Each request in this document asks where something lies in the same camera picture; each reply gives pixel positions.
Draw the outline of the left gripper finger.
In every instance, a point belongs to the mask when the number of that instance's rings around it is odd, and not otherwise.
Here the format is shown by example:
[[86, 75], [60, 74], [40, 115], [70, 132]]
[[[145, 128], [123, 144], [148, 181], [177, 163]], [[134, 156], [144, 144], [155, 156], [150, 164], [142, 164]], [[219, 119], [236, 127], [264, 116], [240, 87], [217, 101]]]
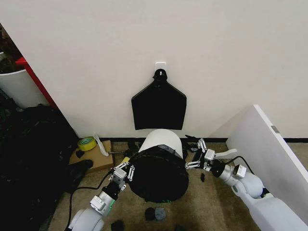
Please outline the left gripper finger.
[[130, 169], [129, 169], [129, 172], [128, 172], [128, 176], [127, 176], [127, 181], [126, 181], [127, 183], [130, 183], [130, 182], [133, 181], [134, 171], [135, 171], [135, 166], [131, 165]]
[[114, 172], [118, 174], [127, 174], [127, 168], [130, 167], [129, 162], [123, 162], [116, 167], [110, 169], [110, 172], [113, 174]]

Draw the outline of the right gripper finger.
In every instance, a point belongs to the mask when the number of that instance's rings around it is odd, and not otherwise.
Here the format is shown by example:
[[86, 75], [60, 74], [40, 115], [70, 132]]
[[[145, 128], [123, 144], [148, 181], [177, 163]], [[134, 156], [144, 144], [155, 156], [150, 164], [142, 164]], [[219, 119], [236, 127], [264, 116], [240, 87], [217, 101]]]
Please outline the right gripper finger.
[[193, 161], [193, 162], [186, 162], [185, 163], [185, 168], [186, 169], [192, 169], [192, 168], [204, 168], [204, 161]]
[[203, 138], [200, 138], [197, 142], [197, 148], [195, 148], [193, 161], [202, 161], [207, 152], [207, 147]]

